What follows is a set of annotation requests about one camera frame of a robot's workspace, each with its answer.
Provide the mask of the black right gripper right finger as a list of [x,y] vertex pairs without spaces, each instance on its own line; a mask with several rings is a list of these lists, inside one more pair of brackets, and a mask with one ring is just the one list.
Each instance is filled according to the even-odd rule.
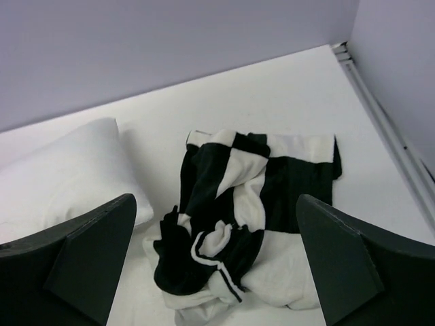
[[434,246],[310,195],[296,216],[327,325],[434,324]]

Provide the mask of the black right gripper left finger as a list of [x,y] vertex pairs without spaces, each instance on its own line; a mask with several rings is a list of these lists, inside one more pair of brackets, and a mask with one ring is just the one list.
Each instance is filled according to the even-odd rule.
[[1,244],[1,324],[106,325],[136,213],[135,197],[123,194]]

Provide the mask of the white pillow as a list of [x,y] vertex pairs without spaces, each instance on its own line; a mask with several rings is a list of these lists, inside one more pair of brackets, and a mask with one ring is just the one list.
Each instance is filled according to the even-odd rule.
[[1,169],[1,242],[73,219],[122,194],[137,201],[136,226],[152,219],[116,120],[95,120]]

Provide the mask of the black white checkered pillowcase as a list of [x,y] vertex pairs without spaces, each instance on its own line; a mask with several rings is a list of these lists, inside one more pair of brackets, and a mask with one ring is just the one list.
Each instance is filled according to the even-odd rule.
[[308,194],[331,204],[341,173],[333,135],[191,132],[179,204],[143,240],[175,323],[206,325],[247,293],[319,308],[296,203]]

